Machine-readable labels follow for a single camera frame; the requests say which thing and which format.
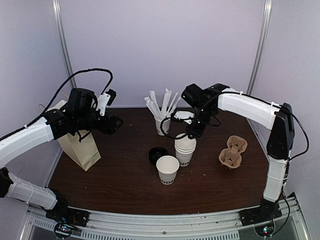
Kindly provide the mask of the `stack of white paper cups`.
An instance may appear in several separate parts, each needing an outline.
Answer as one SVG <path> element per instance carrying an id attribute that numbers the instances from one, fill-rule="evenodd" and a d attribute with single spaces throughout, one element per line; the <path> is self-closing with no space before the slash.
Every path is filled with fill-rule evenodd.
<path id="1" fill-rule="evenodd" d="M 190 139 L 185 136 L 181 139 L 176 139 L 174 141 L 175 157 L 179 161 L 181 167 L 186 167 L 189 165 L 193 153 L 196 149 L 197 140 L 195 138 Z"/>

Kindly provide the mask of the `single white paper cup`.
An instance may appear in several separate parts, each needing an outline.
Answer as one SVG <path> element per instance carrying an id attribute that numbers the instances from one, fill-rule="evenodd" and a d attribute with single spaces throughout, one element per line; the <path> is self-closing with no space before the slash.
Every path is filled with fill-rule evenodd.
<path id="1" fill-rule="evenodd" d="M 164 185 L 174 183 L 179 168 L 179 161 L 171 155 L 162 156 L 156 162 L 160 182 Z"/>

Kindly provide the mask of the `stack of black cup lids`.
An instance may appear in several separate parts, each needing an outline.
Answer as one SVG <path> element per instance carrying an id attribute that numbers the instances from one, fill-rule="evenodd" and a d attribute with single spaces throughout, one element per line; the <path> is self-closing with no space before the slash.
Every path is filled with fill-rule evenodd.
<path id="1" fill-rule="evenodd" d="M 161 146 L 153 147 L 148 152 L 148 159 L 152 165 L 155 165 L 159 158 L 167 156 L 169 154 L 168 150 Z"/>

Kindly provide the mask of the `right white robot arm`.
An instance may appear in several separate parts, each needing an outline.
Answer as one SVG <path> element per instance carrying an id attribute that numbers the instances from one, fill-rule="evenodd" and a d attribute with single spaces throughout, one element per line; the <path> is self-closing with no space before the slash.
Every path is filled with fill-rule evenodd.
<path id="1" fill-rule="evenodd" d="M 173 117 L 188 124 L 186 134 L 191 139 L 200 138 L 211 118 L 220 110 L 247 118 L 270 130 L 266 145 L 269 161 L 266 186 L 256 210 L 259 220 L 268 220 L 276 212 L 289 175 L 290 154 L 295 138 L 291 105 L 260 100 L 221 83 L 206 89 L 193 83 L 185 88 L 181 97 L 195 109 L 195 113 L 178 110 Z"/>

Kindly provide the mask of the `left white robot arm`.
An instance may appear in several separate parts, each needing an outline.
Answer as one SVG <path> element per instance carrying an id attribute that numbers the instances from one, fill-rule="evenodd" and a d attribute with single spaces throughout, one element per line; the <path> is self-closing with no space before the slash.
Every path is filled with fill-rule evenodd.
<path id="1" fill-rule="evenodd" d="M 67 134 L 82 142 L 92 130 L 113 135 L 124 121 L 106 112 L 117 93 L 110 89 L 99 97 L 91 90 L 73 88 L 68 101 L 59 108 L 45 110 L 30 126 L 0 141 L 0 196 L 51 210 L 61 222 L 72 218 L 67 201 L 49 188 L 23 180 L 7 169 L 7 164 L 27 151 Z"/>

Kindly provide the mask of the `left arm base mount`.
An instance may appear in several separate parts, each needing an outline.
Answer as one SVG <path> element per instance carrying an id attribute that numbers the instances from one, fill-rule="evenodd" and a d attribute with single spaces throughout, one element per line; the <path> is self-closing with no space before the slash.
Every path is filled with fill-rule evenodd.
<path id="1" fill-rule="evenodd" d="M 56 222 L 53 227 L 53 233 L 59 239 L 66 239 L 73 234 L 80 234 L 81 228 L 87 226 L 90 213 L 86 210 L 80 210 L 68 207 L 65 213 L 58 213 L 56 210 L 44 210 L 46 217 Z"/>

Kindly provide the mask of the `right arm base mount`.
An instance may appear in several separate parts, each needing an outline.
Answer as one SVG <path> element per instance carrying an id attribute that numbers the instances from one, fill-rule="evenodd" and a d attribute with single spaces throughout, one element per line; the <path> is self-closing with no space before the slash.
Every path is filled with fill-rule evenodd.
<path id="1" fill-rule="evenodd" d="M 278 209 L 270 213 L 269 210 L 263 210 L 260 206 L 243 209 L 239 212 L 242 226 L 253 225 L 255 233 L 263 238 L 271 237 L 275 233 L 275 219 L 282 215 Z"/>

